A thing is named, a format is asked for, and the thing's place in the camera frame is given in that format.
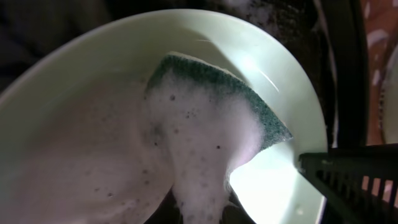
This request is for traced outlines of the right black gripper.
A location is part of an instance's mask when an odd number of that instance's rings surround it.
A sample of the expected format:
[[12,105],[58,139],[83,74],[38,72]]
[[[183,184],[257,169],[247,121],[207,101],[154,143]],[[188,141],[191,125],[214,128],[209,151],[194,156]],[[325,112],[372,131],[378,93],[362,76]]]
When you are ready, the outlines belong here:
[[397,144],[299,155],[299,172],[349,223],[397,223]]

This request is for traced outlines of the light green plate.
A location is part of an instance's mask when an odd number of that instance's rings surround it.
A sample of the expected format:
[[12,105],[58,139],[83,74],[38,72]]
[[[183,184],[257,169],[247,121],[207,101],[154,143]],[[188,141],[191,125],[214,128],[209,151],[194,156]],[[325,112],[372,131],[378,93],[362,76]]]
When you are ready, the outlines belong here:
[[144,106],[147,83],[170,52],[230,71],[292,133],[231,173],[220,222],[318,223],[324,198],[297,159],[326,151],[326,130],[304,69],[260,28],[194,9],[97,28],[2,94],[2,223],[167,222],[174,169],[154,146]]
[[386,65],[379,106],[383,140],[386,144],[397,144],[397,47]]

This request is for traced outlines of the green sponge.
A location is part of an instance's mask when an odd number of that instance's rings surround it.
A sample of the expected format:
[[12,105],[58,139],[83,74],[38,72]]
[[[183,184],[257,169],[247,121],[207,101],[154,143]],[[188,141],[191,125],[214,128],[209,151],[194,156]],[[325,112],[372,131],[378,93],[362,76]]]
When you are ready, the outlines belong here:
[[172,193],[184,223],[218,223],[231,173],[292,133],[245,82],[178,52],[165,55],[145,89],[154,146],[174,169]]

